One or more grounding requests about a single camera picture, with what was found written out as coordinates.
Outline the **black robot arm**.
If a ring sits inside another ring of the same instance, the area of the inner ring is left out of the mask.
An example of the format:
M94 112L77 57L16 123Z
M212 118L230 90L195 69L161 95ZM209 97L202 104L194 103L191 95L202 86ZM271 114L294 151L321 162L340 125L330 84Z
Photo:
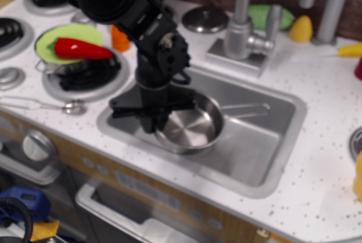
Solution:
M135 116L146 133L164 128L175 110L191 109L185 73L188 45L157 0L70 0L99 24L112 24L136 45L135 86L110 101L114 118Z

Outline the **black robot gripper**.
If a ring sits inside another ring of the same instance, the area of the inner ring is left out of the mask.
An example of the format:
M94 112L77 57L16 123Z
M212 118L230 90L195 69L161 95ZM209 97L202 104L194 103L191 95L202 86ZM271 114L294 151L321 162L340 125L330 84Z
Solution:
M166 85L155 88L136 83L109 101L112 117L138 116L143 131L154 133L164 128L173 111L194 108L196 91L188 87L190 83L189 76L172 78Z

